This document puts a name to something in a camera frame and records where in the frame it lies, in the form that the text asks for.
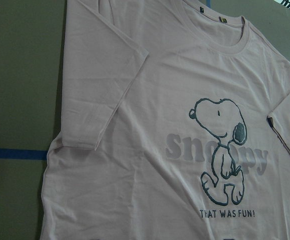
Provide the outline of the pink Snoopy t-shirt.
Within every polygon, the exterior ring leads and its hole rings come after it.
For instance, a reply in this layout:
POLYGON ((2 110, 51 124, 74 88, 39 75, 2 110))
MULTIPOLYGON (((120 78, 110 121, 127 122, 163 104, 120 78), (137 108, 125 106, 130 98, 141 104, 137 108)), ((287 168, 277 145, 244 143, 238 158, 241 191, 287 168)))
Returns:
POLYGON ((70 0, 43 240, 290 240, 290 63, 197 0, 70 0))

